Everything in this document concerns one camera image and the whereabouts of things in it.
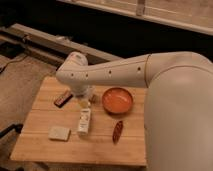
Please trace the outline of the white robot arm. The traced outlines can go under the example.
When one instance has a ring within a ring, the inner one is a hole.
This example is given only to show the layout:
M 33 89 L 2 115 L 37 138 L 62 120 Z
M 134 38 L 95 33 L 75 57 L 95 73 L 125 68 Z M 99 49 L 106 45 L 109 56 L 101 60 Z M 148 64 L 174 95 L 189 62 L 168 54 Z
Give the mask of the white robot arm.
M 90 65 L 71 53 L 56 72 L 75 96 L 91 85 L 145 87 L 148 171 L 213 171 L 213 62 L 194 52 Z

